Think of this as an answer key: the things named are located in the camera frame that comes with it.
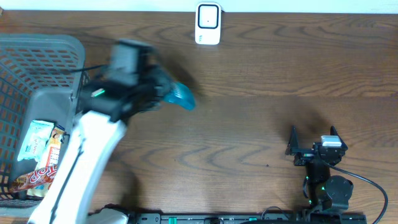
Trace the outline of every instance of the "wire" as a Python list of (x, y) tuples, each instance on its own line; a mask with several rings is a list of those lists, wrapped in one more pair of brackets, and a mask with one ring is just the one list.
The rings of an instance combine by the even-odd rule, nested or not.
[(380, 221), (381, 218), (383, 217), (384, 213), (386, 212), (387, 206), (388, 206), (388, 196), (387, 196), (386, 191), (385, 191), (380, 185), (378, 185), (377, 183), (375, 183), (375, 182), (373, 182), (373, 181), (371, 181), (371, 180), (369, 180), (369, 179), (367, 179), (367, 178), (365, 178), (365, 177), (362, 177), (362, 176), (360, 176), (360, 175), (358, 175), (358, 174), (354, 174), (354, 173), (349, 172), (349, 171), (347, 171), (347, 170), (343, 170), (343, 169), (337, 168), (337, 167), (335, 167), (335, 166), (332, 166), (332, 165), (330, 165), (329, 163), (327, 163), (326, 161), (324, 161), (324, 160), (322, 159), (322, 157), (320, 157), (320, 158), (321, 158), (321, 161), (323, 162), (323, 164), (324, 164), (325, 166), (327, 166), (327, 167), (329, 167), (329, 168), (332, 168), (332, 169), (334, 169), (334, 170), (340, 171), (340, 172), (342, 172), (342, 173), (344, 173), (344, 174), (351, 175), (351, 176), (356, 177), (356, 178), (358, 178), (358, 179), (360, 179), (360, 180), (363, 180), (363, 181), (365, 181), (365, 182), (368, 182), (369, 184), (371, 184), (371, 185), (377, 187), (377, 189), (379, 189), (379, 190), (381, 191), (381, 193), (383, 193), (383, 196), (384, 196), (384, 206), (383, 206), (383, 209), (381, 210), (379, 216), (377, 217), (377, 219), (373, 222), (373, 224), (379, 223), (379, 221)]
[(76, 69), (76, 70), (67, 70), (66, 72), (68, 72), (68, 73), (72, 73), (72, 72), (84, 72), (84, 71), (89, 71), (89, 70), (96, 69), (96, 68), (101, 68), (101, 67), (103, 67), (103, 66), (106, 66), (106, 65), (95, 65), (95, 66), (88, 67), (88, 68), (81, 68), (81, 69)]
[(318, 222), (301, 222), (301, 221), (286, 221), (286, 220), (253, 220), (242, 222), (240, 224), (321, 224)]
[(307, 180), (308, 180), (308, 178), (305, 177), (305, 178), (304, 178), (304, 182), (303, 182), (303, 193), (304, 193), (304, 197), (305, 197), (305, 198), (308, 198), (308, 195), (307, 195), (307, 188), (306, 188), (306, 186), (307, 186)]
[(216, 220), (211, 221), (209, 224), (216, 224), (216, 223), (224, 224), (224, 220), (222, 218), (218, 218)]
[(282, 212), (282, 214), (284, 214), (284, 216), (287, 218), (287, 219), (289, 219), (289, 217), (284, 213), (284, 211), (281, 209), (281, 208), (279, 208), (278, 206), (271, 206), (271, 207), (268, 207), (262, 214), (261, 214), (261, 220), (263, 220), (263, 219), (265, 219), (265, 215), (266, 215), (266, 213), (268, 212), (268, 210), (270, 210), (270, 209), (272, 209), (272, 208), (277, 208), (277, 209), (279, 209), (281, 212)]
[(67, 175), (67, 178), (63, 182), (62, 187), (60, 189), (60, 192), (59, 192), (59, 194), (57, 196), (57, 199), (55, 200), (54, 206), (51, 209), (51, 216), (50, 216), (50, 222), (49, 222), (50, 224), (52, 224), (54, 222), (54, 220), (55, 220), (55, 217), (56, 217), (55, 213), (57, 212), (58, 204), (59, 204), (59, 202), (61, 200), (62, 193), (65, 190), (66, 185), (68, 184), (68, 180), (69, 180), (69, 178), (70, 178), (70, 176), (71, 176), (71, 174), (73, 172), (73, 169), (76, 167), (76, 164), (77, 164), (77, 162), (79, 160), (79, 157), (84, 153), (83, 144), (84, 144), (85, 140), (86, 139), (82, 139), (81, 140), (81, 143), (80, 143), (80, 146), (79, 146), (79, 149), (78, 149), (78, 154), (77, 154), (75, 160), (73, 161), (73, 164), (72, 164), (72, 166), (70, 168), (70, 171), (69, 171), (69, 173)]

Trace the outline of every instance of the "red snack wrapper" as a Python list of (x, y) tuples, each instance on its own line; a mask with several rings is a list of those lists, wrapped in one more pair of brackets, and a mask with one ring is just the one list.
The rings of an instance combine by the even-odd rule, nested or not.
[(37, 169), (28, 174), (19, 176), (14, 180), (9, 189), (10, 193), (20, 192), (21, 190), (32, 189), (42, 184), (52, 183), (57, 173), (57, 165)]

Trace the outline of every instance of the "white device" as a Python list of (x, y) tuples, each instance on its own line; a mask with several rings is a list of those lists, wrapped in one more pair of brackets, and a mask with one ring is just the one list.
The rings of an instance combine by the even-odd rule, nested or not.
[(195, 41), (198, 44), (216, 45), (221, 37), (221, 6), (203, 2), (197, 6)]
[(339, 136), (321, 136), (322, 146), (341, 147), (342, 143)]

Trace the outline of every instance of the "green led light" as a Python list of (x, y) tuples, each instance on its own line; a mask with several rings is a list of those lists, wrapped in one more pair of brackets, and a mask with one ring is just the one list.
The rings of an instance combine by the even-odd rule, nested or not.
[(94, 95), (94, 97), (100, 96), (100, 95), (103, 94), (104, 92), (105, 92), (105, 90), (103, 90), (103, 91), (101, 91), (101, 92), (99, 92), (99, 93), (96, 93), (96, 94)]

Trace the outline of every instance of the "basket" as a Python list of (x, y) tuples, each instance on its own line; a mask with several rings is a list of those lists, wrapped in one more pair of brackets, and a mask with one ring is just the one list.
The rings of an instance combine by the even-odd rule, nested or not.
[[(26, 192), (10, 194), (9, 184), (32, 172), (34, 159), (17, 162), (24, 136), (34, 119), (52, 121), (67, 133), (76, 114), (77, 95), (88, 81), (85, 50), (67, 35), (0, 34), (0, 207), (27, 208), (40, 200), (25, 200)], [(62, 156), (67, 139), (62, 144)]]

